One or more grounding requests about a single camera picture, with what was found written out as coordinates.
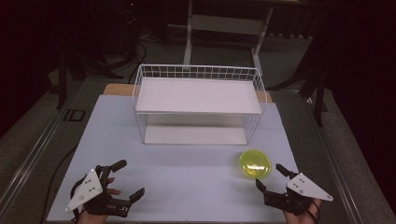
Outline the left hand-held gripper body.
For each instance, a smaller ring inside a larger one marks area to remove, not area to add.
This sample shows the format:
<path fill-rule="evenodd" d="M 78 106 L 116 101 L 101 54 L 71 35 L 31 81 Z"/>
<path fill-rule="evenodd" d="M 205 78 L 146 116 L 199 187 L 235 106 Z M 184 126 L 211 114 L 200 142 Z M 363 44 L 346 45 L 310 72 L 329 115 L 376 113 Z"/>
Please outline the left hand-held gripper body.
<path fill-rule="evenodd" d="M 72 188 L 66 213 L 73 212 L 78 218 L 78 209 L 82 206 L 89 214 L 127 217 L 130 201 L 114 199 L 107 193 L 107 179 L 110 166 L 97 166 L 91 169 Z"/>

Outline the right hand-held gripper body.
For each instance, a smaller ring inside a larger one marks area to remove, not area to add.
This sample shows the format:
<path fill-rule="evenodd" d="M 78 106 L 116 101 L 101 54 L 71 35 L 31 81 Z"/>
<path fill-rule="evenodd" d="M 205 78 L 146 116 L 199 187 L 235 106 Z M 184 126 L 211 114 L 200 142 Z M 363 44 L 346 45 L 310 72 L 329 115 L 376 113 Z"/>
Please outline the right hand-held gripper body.
<path fill-rule="evenodd" d="M 284 193 L 272 192 L 263 187 L 264 204 L 299 216 L 305 213 L 314 199 L 333 201 L 333 196 L 303 173 L 295 175 Z"/>

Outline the yellow-green plastic bowl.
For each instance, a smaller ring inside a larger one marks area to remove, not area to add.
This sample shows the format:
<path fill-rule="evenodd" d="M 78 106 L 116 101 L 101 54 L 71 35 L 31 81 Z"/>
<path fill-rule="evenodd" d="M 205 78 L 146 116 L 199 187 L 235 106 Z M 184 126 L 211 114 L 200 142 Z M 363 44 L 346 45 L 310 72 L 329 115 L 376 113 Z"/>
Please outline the yellow-green plastic bowl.
<path fill-rule="evenodd" d="M 250 178 L 265 178 L 272 171 L 269 157 L 258 149 L 248 149 L 238 160 L 242 174 Z"/>

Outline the white wire two-tier rack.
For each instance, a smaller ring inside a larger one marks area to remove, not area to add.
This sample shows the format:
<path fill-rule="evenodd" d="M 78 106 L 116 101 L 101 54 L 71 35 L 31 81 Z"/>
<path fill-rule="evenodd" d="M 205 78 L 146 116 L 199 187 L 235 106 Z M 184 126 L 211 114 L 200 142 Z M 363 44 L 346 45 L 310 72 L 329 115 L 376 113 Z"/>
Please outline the white wire two-tier rack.
<path fill-rule="evenodd" d="M 251 67 L 142 64 L 133 89 L 145 144 L 245 145 L 268 102 Z"/>

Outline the person's left hand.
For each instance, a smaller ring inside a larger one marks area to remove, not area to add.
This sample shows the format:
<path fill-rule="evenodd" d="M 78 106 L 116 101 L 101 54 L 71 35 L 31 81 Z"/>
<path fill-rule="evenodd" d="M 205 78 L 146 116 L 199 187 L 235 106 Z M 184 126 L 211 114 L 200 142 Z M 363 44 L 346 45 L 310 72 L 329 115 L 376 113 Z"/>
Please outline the person's left hand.
<path fill-rule="evenodd" d="M 110 177 L 107 179 L 107 184 L 113 183 L 115 177 Z M 118 189 L 107 187 L 107 193 L 112 195 L 120 195 L 121 191 Z M 82 209 L 81 213 L 79 214 L 77 224 L 106 224 L 108 216 L 106 215 L 92 215 L 89 214 L 86 209 Z"/>

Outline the person's right hand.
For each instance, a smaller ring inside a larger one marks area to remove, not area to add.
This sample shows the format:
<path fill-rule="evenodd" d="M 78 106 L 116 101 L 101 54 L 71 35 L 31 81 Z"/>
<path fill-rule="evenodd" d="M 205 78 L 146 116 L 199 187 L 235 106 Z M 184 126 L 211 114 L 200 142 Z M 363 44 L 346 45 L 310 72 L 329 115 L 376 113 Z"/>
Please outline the person's right hand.
<path fill-rule="evenodd" d="M 313 199 L 311 204 L 308 206 L 306 211 L 299 216 L 295 216 L 293 213 L 284 211 L 283 215 L 286 219 L 287 224 L 318 224 L 320 217 L 320 199 Z"/>

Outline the white table cover sheet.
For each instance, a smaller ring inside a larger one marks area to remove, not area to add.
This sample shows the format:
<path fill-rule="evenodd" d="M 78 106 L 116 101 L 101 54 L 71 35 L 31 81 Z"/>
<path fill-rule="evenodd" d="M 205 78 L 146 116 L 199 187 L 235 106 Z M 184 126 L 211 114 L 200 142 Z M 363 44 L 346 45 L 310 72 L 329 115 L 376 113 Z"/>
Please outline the white table cover sheet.
<path fill-rule="evenodd" d="M 96 165 L 125 160 L 113 188 L 128 198 L 144 196 L 129 222 L 281 223 L 281 211 L 264 204 L 255 182 L 238 164 L 243 146 L 145 145 L 135 122 L 132 100 L 102 95 L 92 111 L 64 181 L 49 211 L 50 221 L 72 218 L 64 209 L 75 183 Z"/>

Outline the black stand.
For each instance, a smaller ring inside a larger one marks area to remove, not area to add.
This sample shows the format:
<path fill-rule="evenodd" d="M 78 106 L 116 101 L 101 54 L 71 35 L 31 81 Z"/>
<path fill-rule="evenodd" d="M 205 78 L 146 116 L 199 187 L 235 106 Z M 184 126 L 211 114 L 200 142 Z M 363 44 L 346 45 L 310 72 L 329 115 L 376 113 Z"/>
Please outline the black stand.
<path fill-rule="evenodd" d="M 74 80 L 82 80 L 85 77 L 78 52 L 66 43 L 59 47 L 59 84 L 58 84 L 58 105 L 61 109 L 67 99 L 67 72 L 70 72 Z"/>
<path fill-rule="evenodd" d="M 303 98 L 309 98 L 313 93 L 315 97 L 314 119 L 319 127 L 322 127 L 321 111 L 323 109 L 323 98 L 325 91 L 325 81 L 328 67 L 329 56 L 322 56 L 326 49 L 325 34 L 318 31 L 312 38 L 303 58 L 300 60 L 292 77 L 285 81 L 269 87 L 268 91 L 279 91 L 293 83 L 304 80 L 299 94 Z"/>

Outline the metal floor rail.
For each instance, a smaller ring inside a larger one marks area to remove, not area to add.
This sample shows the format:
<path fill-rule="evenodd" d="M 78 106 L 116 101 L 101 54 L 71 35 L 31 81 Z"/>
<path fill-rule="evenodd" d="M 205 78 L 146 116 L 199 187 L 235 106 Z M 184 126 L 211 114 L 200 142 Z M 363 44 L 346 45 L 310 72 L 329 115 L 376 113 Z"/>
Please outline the metal floor rail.
<path fill-rule="evenodd" d="M 340 166 L 339 160 L 333 151 L 330 139 L 324 129 L 324 126 L 320 126 L 317 121 L 317 117 L 314 115 L 316 112 L 317 101 L 312 98 L 303 98 L 304 107 L 311 119 L 311 123 L 314 126 L 315 131 L 318 133 L 319 142 L 323 145 L 324 157 L 331 173 L 333 183 L 337 188 L 337 193 L 340 198 L 340 202 L 346 210 L 346 215 L 348 217 L 350 224 L 362 224 L 361 214 L 356 206 L 351 190 L 347 185 L 347 180 Z"/>
<path fill-rule="evenodd" d="M 7 216 L 78 92 L 71 90 L 59 109 L 57 95 L 46 93 L 0 138 L 0 221 Z"/>

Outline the white metal desk frame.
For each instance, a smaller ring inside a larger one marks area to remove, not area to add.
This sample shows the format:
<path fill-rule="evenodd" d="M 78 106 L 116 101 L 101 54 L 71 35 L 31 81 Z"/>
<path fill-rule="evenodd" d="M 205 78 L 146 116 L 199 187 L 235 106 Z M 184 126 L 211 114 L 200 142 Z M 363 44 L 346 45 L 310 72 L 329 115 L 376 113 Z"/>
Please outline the white metal desk frame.
<path fill-rule="evenodd" d="M 265 17 L 261 21 L 200 15 L 200 14 L 194 14 L 192 10 L 193 10 L 193 0 L 189 0 L 188 18 L 187 18 L 187 40 L 184 51 L 184 57 L 183 57 L 184 65 L 191 64 L 192 31 L 202 30 L 202 31 L 210 31 L 210 32 L 257 36 L 258 37 L 257 44 L 254 48 L 251 49 L 250 54 L 254 67 L 257 68 L 260 72 L 262 72 L 262 64 L 260 61 L 259 53 L 261 51 L 262 42 L 265 38 L 274 11 L 273 7 L 269 7 L 266 10 Z"/>

